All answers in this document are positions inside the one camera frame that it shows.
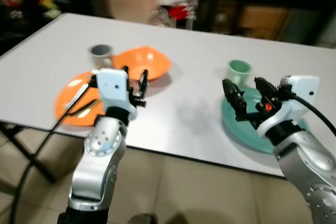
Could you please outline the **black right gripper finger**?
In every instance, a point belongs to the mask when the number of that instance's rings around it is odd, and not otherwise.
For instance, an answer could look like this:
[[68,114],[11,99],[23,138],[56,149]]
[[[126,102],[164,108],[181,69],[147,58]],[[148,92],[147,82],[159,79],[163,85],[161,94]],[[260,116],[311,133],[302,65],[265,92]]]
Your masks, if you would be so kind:
[[226,101],[234,109],[237,121],[247,121],[247,102],[244,99],[244,92],[229,79],[224,79],[222,85]]
[[264,104],[280,104],[280,100],[278,98],[278,88],[270,83],[265,78],[255,77],[254,78],[255,88],[261,94],[261,103]]

